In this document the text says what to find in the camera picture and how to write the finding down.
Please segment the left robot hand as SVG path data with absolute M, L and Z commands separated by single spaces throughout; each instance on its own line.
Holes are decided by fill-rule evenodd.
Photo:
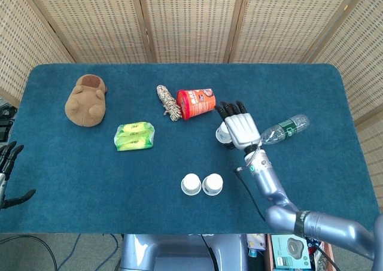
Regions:
M 36 189 L 31 189 L 20 197 L 13 199 L 5 198 L 5 191 L 14 167 L 14 162 L 24 148 L 24 145 L 16 146 L 16 144 L 17 142 L 13 141 L 1 147 L 1 209 L 21 205 L 22 203 L 28 201 L 36 193 Z

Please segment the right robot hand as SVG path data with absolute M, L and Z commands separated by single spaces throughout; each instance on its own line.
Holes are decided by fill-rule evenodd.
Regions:
M 247 153 L 260 145 L 261 139 L 257 126 L 241 101 L 236 101 L 235 104 L 222 101 L 214 108 L 225 122 L 236 149 Z

